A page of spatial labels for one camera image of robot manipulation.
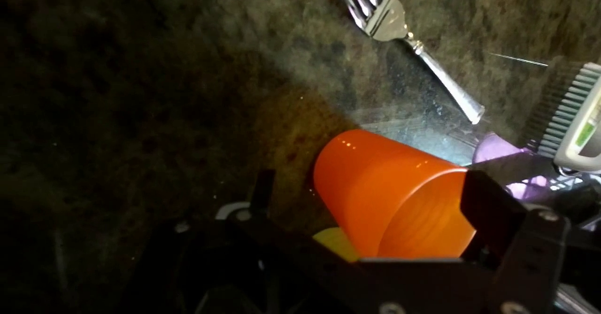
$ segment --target silver fork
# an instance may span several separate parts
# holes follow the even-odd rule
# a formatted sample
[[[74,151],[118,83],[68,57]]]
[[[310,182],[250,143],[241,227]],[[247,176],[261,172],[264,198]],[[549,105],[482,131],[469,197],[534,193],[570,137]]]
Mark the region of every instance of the silver fork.
[[[344,0],[354,23],[375,40],[388,42],[403,39],[425,64],[434,72],[453,96],[463,113],[477,124],[485,113],[485,107],[462,89],[447,72],[430,56],[424,44],[416,40],[405,23],[405,10],[399,0]]]

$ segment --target orange plastic cup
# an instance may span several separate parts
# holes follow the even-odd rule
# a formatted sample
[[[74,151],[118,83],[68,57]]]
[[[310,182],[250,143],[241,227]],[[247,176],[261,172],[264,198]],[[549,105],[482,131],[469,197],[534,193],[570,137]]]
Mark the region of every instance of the orange plastic cup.
[[[364,130],[322,150],[315,188],[362,257],[457,258],[474,228],[459,209],[466,168]]]

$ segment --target fork handle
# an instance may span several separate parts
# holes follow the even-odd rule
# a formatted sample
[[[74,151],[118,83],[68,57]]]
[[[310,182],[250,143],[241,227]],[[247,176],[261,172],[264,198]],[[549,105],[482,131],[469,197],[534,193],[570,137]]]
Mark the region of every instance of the fork handle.
[[[470,96],[470,94],[462,89],[462,87],[460,87],[459,84],[457,84],[457,82],[454,81],[451,76],[449,76],[449,74],[447,74],[447,72],[442,68],[442,66],[440,66],[440,64],[438,64],[438,62],[427,52],[424,44],[419,40],[413,39],[413,34],[408,34],[404,41],[412,47],[414,53],[418,55],[425,62],[428,68],[434,72],[438,79],[442,81],[444,86],[447,88],[448,93],[453,96],[464,115],[466,115],[470,122],[472,122],[474,125],[477,124],[482,115],[485,113],[484,105],[478,103],[474,98],[472,98],[472,96]]]

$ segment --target screw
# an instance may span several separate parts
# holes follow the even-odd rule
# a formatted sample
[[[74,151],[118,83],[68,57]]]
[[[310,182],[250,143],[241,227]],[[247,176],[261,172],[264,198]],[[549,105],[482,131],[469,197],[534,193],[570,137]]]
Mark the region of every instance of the screw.
[[[181,222],[178,222],[173,229],[176,231],[176,233],[183,233],[190,229],[190,225],[186,220],[182,220]]]
[[[398,303],[386,302],[380,305],[380,314],[405,314],[405,310]]]
[[[251,215],[251,211],[249,211],[248,209],[241,209],[240,211],[238,211],[238,213],[236,213],[236,218],[241,222],[246,222],[252,217],[253,216]]]
[[[556,222],[559,220],[559,216],[556,215],[553,211],[544,210],[539,212],[539,216],[548,222]]]
[[[530,314],[530,311],[526,307],[514,301],[505,301],[502,303],[501,311],[503,314]]]

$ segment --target speckled countertop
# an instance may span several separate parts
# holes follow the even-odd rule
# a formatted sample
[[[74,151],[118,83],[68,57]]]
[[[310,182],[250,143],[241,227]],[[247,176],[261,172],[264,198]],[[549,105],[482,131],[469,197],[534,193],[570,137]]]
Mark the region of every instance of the speckled countertop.
[[[542,72],[488,51],[601,55],[600,0],[401,1],[487,106],[476,128],[341,0],[2,0],[1,306],[106,312],[154,225],[211,218],[261,167],[277,169],[277,222],[314,233],[332,220],[309,170],[337,133],[362,127],[468,164],[485,133],[515,134]]]

